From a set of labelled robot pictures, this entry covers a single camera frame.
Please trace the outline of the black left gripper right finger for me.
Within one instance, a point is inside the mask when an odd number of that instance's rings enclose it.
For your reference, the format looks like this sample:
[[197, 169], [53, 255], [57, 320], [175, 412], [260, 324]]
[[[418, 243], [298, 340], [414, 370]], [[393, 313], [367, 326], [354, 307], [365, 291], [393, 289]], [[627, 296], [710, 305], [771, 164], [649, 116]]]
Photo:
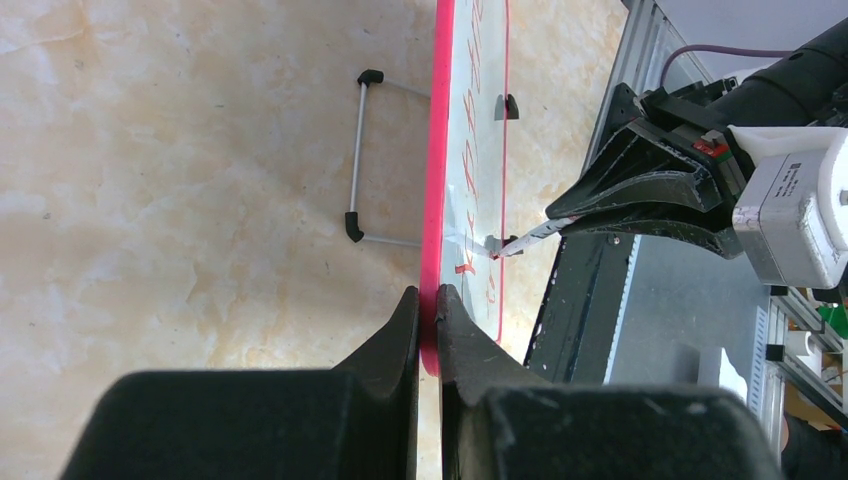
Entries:
[[447, 479], [778, 479], [748, 409], [718, 388], [553, 383], [436, 299]]

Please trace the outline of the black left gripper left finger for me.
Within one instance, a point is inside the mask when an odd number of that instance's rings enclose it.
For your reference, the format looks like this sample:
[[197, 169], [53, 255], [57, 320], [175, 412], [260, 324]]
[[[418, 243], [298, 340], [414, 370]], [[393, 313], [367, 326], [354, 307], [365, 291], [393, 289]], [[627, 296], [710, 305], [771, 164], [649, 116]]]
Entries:
[[141, 371], [101, 397], [66, 479], [411, 479], [419, 294], [329, 369]]

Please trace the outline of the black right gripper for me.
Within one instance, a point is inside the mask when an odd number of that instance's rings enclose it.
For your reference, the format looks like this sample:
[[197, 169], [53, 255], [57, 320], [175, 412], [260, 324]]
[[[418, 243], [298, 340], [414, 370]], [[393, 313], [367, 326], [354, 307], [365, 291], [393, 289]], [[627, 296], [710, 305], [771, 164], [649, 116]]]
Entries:
[[581, 216], [560, 230], [563, 236], [648, 235], [725, 259], [741, 255], [731, 214], [717, 207], [724, 202], [722, 186], [731, 198], [741, 196], [752, 160], [726, 116], [710, 108], [737, 86], [734, 79], [697, 81], [673, 92], [659, 87], [637, 96], [646, 120], [616, 131], [580, 179], [546, 208], [548, 218]]

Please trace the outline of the red whiteboard marker pen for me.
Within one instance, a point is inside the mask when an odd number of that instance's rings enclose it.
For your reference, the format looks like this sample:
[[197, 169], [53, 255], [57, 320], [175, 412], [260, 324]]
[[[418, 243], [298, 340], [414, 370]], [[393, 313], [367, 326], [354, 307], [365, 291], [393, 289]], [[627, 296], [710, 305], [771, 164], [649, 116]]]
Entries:
[[575, 223], [579, 216], [570, 216], [560, 219], [549, 219], [546, 222], [529, 230], [521, 236], [510, 236], [502, 241], [502, 245], [490, 253], [493, 260], [511, 257], [521, 254], [525, 249], [561, 231], [566, 226]]

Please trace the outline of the red framed whiteboard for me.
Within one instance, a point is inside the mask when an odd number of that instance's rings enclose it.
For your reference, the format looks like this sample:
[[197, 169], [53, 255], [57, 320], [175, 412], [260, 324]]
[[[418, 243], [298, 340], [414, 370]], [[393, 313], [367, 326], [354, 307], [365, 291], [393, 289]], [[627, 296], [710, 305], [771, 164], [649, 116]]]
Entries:
[[439, 373], [436, 297], [453, 285], [475, 324], [502, 333], [509, 20], [506, 1], [437, 4], [419, 294], [420, 358]]

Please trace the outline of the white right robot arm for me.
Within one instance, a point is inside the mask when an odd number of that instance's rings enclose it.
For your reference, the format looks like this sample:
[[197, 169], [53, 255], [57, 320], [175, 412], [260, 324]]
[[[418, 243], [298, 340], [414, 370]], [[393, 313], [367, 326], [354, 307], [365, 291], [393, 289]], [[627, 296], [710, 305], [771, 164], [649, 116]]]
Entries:
[[734, 205], [753, 176], [735, 127], [821, 126], [847, 87], [847, 23], [840, 21], [729, 89], [696, 82], [635, 96], [638, 111], [582, 177], [546, 209], [565, 235], [666, 237], [723, 258], [742, 252]]

